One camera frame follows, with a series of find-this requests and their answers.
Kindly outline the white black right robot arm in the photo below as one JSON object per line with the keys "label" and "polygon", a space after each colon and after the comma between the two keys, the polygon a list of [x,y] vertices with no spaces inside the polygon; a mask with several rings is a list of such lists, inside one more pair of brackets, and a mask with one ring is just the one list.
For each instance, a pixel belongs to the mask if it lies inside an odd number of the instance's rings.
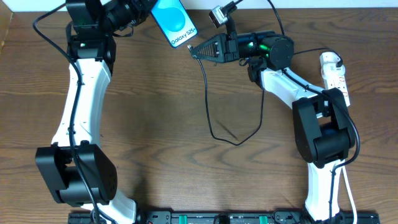
{"label": "white black right robot arm", "polygon": [[343,93],[305,81],[290,69],[294,42],[272,30],[218,34],[189,47],[201,62],[238,61],[247,66],[250,81],[270,92],[292,110],[295,143],[308,165],[307,223],[339,223],[337,202],[341,171],[353,160],[352,147],[359,147],[358,131],[350,118]]}

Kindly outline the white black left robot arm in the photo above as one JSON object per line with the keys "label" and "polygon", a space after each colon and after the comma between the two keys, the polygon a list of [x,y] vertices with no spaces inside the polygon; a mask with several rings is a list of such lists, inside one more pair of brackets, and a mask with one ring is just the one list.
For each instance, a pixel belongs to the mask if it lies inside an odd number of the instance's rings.
{"label": "white black left robot arm", "polygon": [[118,189],[115,165],[101,150],[100,124],[106,89],[116,60],[115,38],[143,23],[154,1],[67,0],[70,84],[60,125],[35,163],[53,199],[87,209],[77,223],[145,223],[135,201]]}

